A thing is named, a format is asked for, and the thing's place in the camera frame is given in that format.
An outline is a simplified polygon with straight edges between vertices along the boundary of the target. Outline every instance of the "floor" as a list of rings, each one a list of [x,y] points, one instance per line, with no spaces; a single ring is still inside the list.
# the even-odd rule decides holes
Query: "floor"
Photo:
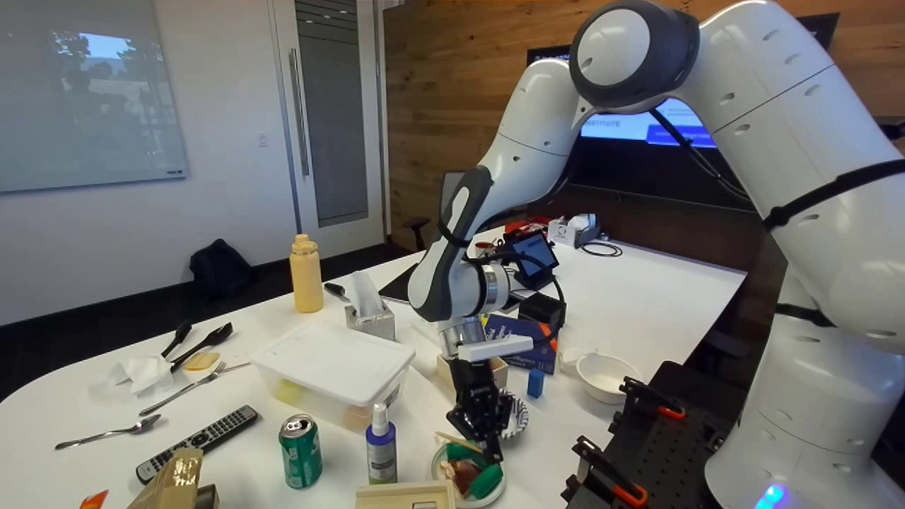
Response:
[[[324,259],[324,278],[341,278],[386,264],[404,251],[373,245]],[[288,264],[259,267],[239,296],[210,300],[192,283],[169,286],[126,300],[85,305],[0,329],[0,399],[62,366],[157,336],[181,323],[202,323],[261,300],[288,293]]]

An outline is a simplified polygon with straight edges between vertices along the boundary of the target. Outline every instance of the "whiteboard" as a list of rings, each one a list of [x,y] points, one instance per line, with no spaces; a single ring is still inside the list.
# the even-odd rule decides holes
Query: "whiteboard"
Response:
[[[0,0],[0,192],[186,175],[152,0]]]

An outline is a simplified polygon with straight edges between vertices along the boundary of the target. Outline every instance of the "wall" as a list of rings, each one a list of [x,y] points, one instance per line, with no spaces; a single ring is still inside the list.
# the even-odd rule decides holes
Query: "wall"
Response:
[[[249,264],[294,234],[267,0],[158,0],[189,180],[0,197],[0,325],[189,278],[227,238]]]
[[[568,45],[602,0],[408,0],[389,11],[389,124],[393,240],[437,217],[440,175],[489,146],[526,47]],[[731,0],[667,0],[700,19]],[[905,114],[905,0],[783,0],[793,15],[841,11],[834,59],[871,114]]]

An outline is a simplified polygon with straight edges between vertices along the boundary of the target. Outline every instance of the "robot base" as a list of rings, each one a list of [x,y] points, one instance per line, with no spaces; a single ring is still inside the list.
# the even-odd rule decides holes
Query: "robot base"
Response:
[[[811,309],[786,275],[780,302]],[[905,507],[871,462],[902,399],[905,358],[776,313],[741,418],[705,479],[727,509]]]
[[[705,479],[724,509],[905,507],[902,489],[871,459],[850,462],[751,414],[708,462]]]

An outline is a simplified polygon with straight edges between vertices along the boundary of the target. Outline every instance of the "white tabletop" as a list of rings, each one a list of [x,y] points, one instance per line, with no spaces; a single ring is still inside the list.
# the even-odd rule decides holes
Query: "white tabletop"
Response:
[[[557,248],[568,300],[564,356],[605,350],[640,368],[652,380],[666,358],[684,363],[717,317],[739,292],[744,275],[667,257],[659,251],[622,245],[622,257],[592,257],[575,248]],[[401,257],[370,268],[376,286],[393,279],[417,257]],[[319,313],[294,313],[292,296],[267,300],[196,325],[196,339],[233,323],[236,336],[223,341],[223,363],[247,363],[281,334],[305,325],[343,325],[343,302],[326,296]],[[449,402],[423,377],[440,354],[440,334],[423,323],[404,302],[390,302],[399,341],[417,349],[401,395],[390,409],[399,426],[399,480],[431,480],[431,456],[437,432],[452,432],[444,421]],[[83,497],[109,489],[104,507],[127,507],[141,483],[136,463],[219,421],[242,405],[251,405],[261,421],[203,459],[202,483],[215,483],[220,509],[294,509],[294,507],[353,507],[358,489],[369,483],[365,438],[331,421],[319,421],[319,448],[326,473],[312,489],[288,489],[278,443],[281,423],[300,414],[267,392],[259,368],[236,371],[206,387],[168,405],[165,423],[148,436],[119,436],[87,448],[58,452],[62,438],[92,436],[99,429],[136,421],[151,402],[172,392],[186,381],[181,373],[151,392],[131,395],[113,385],[113,368],[127,356],[158,354],[172,334],[93,356],[54,371],[0,405],[0,491],[3,507],[80,507]],[[509,390],[524,395],[526,373],[509,371]],[[543,399],[524,399],[529,429],[505,443],[507,494],[498,507],[564,507],[561,491],[578,470],[572,443],[589,436],[609,443],[611,407],[587,399],[575,380],[546,380]]]

